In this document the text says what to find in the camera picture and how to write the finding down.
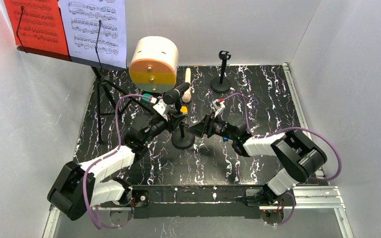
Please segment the black desktop microphone stand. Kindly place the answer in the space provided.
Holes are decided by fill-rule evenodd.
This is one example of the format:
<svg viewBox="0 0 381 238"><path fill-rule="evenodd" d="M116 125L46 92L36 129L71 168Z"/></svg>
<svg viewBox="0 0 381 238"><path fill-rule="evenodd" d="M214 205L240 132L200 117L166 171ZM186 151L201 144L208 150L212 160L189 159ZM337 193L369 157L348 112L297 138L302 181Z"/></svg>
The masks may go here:
<svg viewBox="0 0 381 238"><path fill-rule="evenodd" d="M181 101L175 103L175 108L177 113L172 115L173 126L175 129L171 137L172 145L177 149L189 149L194 145L195 136L187 132L189 125L185 123L187 115L183 114L181 111Z"/></svg>

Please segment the black handheld microphone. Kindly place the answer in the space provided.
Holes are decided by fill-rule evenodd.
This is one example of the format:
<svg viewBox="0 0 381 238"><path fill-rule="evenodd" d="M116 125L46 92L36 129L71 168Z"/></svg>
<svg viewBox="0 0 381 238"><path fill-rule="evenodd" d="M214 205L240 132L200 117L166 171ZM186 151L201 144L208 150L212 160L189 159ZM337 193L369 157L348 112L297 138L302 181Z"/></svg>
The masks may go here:
<svg viewBox="0 0 381 238"><path fill-rule="evenodd" d="M182 96L190 88L190 86L190 83L184 82L176 88L167 91L166 93L164 93L162 97L163 101L168 105L176 103L182 98Z"/></svg>

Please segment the black tripod music stand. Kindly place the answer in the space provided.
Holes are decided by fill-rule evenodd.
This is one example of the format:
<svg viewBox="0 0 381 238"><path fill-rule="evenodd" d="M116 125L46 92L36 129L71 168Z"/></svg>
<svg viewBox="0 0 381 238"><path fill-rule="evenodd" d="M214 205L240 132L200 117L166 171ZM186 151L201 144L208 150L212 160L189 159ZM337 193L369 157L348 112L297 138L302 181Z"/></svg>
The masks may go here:
<svg viewBox="0 0 381 238"><path fill-rule="evenodd" d="M125 91L122 89L119 85L115 84L113 82L114 77L104 73L105 70L111 71L117 69L114 66L99 66L98 63L86 59L80 59L76 58L73 56L65 56L62 54L58 53L53 53L49 51L44 51L44 50L39 50L39 49L34 49L34 48L29 48L29 47L23 47L23 46L17 46L17 50L25 52L25 53L32 53L36 55L41 55L41 56L46 56L46 57L51 57L51 58L56 58L60 60L66 60L66 61L71 61L79 64L84 64L88 65L92 68L94 74L95 74L95 81L94 81L94 90L96 92L96 104L97 104L97 124L98 124L98 142L102 143L102 125L101 125L101 117L102 116L108 116L108 115L113 115L114 112L109 112L109 113L102 113L101 112L101 104L100 104L100 96L101 96L101 90L104 92L104 95L106 98L109 100L111 106L115 109L116 108L116 102L114 100L114 96L111 94L109 90L109 86L114 88L116 91L121 93L122 95L127 95L129 92Z"/></svg>

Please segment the white sheet music page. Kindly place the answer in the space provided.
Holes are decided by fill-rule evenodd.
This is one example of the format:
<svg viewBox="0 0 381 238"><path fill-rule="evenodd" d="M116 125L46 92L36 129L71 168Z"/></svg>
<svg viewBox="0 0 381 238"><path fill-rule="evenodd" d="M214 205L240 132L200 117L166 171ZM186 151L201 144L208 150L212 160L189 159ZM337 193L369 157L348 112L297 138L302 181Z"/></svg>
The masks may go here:
<svg viewBox="0 0 381 238"><path fill-rule="evenodd" d="M58 6L73 62L110 70L126 68L125 1L60 0Z"/></svg>

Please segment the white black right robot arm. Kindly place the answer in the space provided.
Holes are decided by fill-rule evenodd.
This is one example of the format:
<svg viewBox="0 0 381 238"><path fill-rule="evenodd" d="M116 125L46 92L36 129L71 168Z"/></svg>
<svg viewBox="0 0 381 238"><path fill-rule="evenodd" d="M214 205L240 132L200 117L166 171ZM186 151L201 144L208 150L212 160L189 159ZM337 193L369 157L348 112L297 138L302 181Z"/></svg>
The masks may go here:
<svg viewBox="0 0 381 238"><path fill-rule="evenodd" d="M327 162L327 156L301 129L288 128L268 136L252 136L246 120L239 115L230 115L228 121L215 115L206 115L187 131L197 137L218 135L232 141L235 152L243 157L275 156L283 166L270 181L261 188L248 189L235 200L247 206L273 204L282 194L297 184L306 182Z"/></svg>

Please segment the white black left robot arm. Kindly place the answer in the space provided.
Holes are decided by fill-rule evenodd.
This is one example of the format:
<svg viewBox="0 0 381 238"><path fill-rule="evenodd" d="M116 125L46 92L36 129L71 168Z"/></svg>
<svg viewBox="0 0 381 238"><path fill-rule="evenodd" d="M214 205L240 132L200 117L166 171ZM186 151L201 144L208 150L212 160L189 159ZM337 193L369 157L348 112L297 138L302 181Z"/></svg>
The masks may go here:
<svg viewBox="0 0 381 238"><path fill-rule="evenodd" d="M116 171L138 162L146 153L147 144L164 131L170 133L185 126L187 115L168 113L162 116L136 117L120 147L83 163L70 161L61 169L47 200L75 221L85 213L90 215L97 206L109 201L132 200L131 185L122 179L105 179Z"/></svg>

